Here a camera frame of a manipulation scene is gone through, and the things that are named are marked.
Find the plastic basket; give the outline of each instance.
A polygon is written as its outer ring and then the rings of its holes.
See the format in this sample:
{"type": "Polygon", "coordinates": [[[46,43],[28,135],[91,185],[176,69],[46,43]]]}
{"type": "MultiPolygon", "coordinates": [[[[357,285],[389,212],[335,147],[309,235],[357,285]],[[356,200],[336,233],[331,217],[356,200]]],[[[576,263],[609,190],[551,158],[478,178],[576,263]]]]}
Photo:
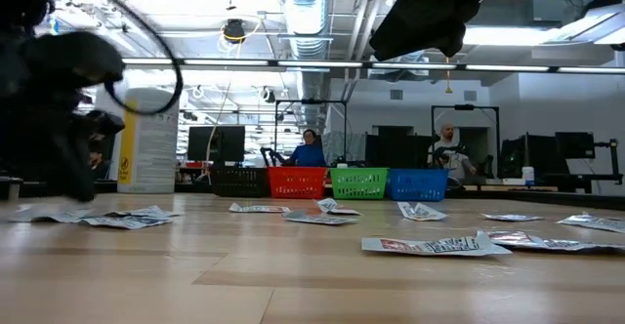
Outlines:
{"type": "Polygon", "coordinates": [[[388,168],[332,169],[332,189],[337,199],[382,199],[388,168]]]}
{"type": "Polygon", "coordinates": [[[391,169],[388,192],[395,201],[442,201],[448,175],[445,169],[391,169]]]}
{"type": "Polygon", "coordinates": [[[269,167],[271,197],[321,199],[325,168],[269,167]]]}
{"type": "Polygon", "coordinates": [[[212,169],[212,191],[222,197],[268,197],[269,176],[265,168],[212,169]]]}

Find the white shirt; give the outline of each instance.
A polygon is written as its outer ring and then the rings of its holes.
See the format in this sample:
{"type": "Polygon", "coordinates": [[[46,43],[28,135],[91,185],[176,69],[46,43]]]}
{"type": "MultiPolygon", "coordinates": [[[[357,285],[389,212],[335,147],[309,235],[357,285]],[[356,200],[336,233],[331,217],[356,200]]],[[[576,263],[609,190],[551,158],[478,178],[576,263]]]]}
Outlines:
{"type": "MultiPolygon", "coordinates": [[[[457,143],[454,142],[445,142],[443,140],[439,140],[434,144],[434,152],[437,151],[440,147],[453,147],[456,146],[457,143]]],[[[428,163],[432,163],[432,147],[428,150],[428,163]]],[[[458,180],[462,180],[465,178],[465,168],[466,166],[471,164],[469,161],[469,157],[465,154],[458,153],[455,150],[447,149],[442,152],[444,155],[449,157],[449,161],[444,164],[443,168],[449,170],[449,176],[456,178],[458,180]]]]}

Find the yellow label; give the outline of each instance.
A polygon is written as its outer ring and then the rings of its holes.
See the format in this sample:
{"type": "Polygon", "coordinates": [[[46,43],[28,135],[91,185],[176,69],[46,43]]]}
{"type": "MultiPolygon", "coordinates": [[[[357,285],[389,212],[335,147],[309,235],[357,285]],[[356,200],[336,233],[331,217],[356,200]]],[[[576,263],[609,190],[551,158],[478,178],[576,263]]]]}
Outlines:
{"type": "MultiPolygon", "coordinates": [[[[137,100],[128,99],[128,106],[137,108],[137,100]]],[[[124,111],[124,124],[126,128],[121,134],[121,150],[119,152],[119,175],[117,182],[130,183],[133,175],[133,155],[135,150],[135,132],[137,129],[137,116],[127,110],[124,111]]]]}

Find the person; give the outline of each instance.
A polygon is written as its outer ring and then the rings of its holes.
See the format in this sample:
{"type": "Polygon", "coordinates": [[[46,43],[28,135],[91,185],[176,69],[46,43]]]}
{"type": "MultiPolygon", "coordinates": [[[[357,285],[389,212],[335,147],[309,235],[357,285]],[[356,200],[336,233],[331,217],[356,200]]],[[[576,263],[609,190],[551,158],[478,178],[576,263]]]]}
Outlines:
{"type": "Polygon", "coordinates": [[[298,167],[326,167],[323,148],[316,143],[317,135],[312,129],[304,132],[304,144],[295,148],[289,161],[298,167]]]}
{"type": "Polygon", "coordinates": [[[440,128],[440,140],[434,144],[434,154],[432,147],[429,150],[428,163],[441,168],[449,169],[449,176],[459,181],[466,176],[466,171],[474,175],[476,168],[471,164],[469,157],[458,149],[458,144],[453,142],[453,124],[444,124],[440,128]]]}
{"type": "Polygon", "coordinates": [[[102,144],[99,142],[90,143],[89,166],[94,176],[94,180],[106,180],[110,163],[104,161],[102,144]]]}

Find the blue shirt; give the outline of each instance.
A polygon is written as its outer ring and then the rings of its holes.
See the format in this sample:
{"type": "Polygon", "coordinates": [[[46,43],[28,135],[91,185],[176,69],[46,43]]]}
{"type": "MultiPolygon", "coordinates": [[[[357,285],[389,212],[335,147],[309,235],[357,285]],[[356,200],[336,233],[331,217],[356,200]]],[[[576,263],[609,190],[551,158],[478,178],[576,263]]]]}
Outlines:
{"type": "Polygon", "coordinates": [[[325,157],[323,157],[323,148],[316,144],[302,144],[295,148],[295,152],[291,154],[290,159],[296,163],[298,167],[325,167],[325,157]]]}

